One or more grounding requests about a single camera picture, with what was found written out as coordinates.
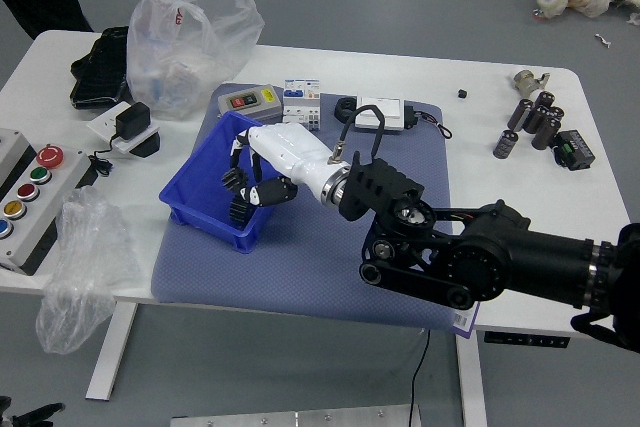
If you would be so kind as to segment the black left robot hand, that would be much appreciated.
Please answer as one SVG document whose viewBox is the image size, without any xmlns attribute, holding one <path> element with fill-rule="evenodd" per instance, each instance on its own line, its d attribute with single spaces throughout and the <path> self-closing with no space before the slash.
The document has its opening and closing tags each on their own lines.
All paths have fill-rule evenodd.
<svg viewBox="0 0 640 427">
<path fill-rule="evenodd" d="M 29 411 L 23 415 L 6 416 L 6 410 L 11 406 L 12 399 L 9 396 L 1 396 L 1 425 L 8 427 L 51 427 L 54 422 L 50 418 L 65 410 L 64 403 L 51 403 Z"/>
</svg>

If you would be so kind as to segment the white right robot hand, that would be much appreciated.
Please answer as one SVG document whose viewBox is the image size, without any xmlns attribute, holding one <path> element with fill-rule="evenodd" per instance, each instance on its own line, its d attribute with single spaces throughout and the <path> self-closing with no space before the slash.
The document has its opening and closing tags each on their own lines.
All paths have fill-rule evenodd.
<svg viewBox="0 0 640 427">
<path fill-rule="evenodd" d="M 254 126 L 237 134 L 230 152 L 230 170 L 222 177 L 234 194 L 231 220 L 245 224 L 256 207 L 269 207 L 294 199 L 300 184 L 320 203 L 334 198 L 346 179 L 349 165 L 333 158 L 332 151 L 297 123 Z"/>
</svg>

